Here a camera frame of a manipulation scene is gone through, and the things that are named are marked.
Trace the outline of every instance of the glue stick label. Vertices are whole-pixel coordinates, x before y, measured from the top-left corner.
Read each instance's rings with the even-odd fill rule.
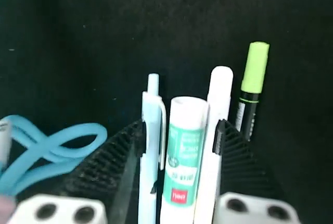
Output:
[[[169,126],[163,195],[171,205],[188,207],[195,202],[203,138],[204,129]]]

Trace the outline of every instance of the green highlighter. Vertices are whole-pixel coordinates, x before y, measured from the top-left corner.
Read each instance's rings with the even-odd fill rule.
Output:
[[[264,84],[264,77],[270,45],[253,42],[249,47],[248,59],[241,83],[235,127],[250,141],[255,120],[255,111]]]

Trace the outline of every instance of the light blue cord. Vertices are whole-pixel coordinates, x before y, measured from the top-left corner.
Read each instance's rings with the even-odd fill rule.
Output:
[[[11,115],[4,119],[9,120],[12,124],[12,138],[27,148],[0,174],[0,194],[4,195],[15,196],[38,181],[71,172],[107,139],[106,128],[97,123],[71,126],[46,136],[24,117]],[[96,138],[85,147],[67,148],[60,146],[86,135],[96,135]],[[40,158],[52,163],[28,171]]]

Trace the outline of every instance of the marker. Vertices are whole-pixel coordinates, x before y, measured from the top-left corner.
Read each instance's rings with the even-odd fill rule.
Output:
[[[235,122],[236,129],[248,141],[252,136],[255,110],[264,83],[269,48],[270,45],[264,42],[254,42],[249,47]]]
[[[140,158],[138,224],[156,224],[156,181],[158,169],[164,169],[167,128],[165,106],[158,93],[159,75],[150,74],[148,89],[142,93],[142,122],[146,139]]]
[[[201,161],[194,224],[212,223],[216,197],[220,194],[222,156],[215,153],[214,137],[219,120],[228,119],[233,71],[229,67],[215,67],[211,73],[207,102],[208,124]]]

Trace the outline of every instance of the black background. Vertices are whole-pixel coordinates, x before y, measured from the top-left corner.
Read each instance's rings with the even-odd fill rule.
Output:
[[[248,45],[269,42],[253,140],[303,223],[331,221],[333,0],[0,2],[0,115],[47,134],[83,122],[116,133],[140,117],[150,72],[168,104],[205,98],[211,70],[230,66],[234,113]]]

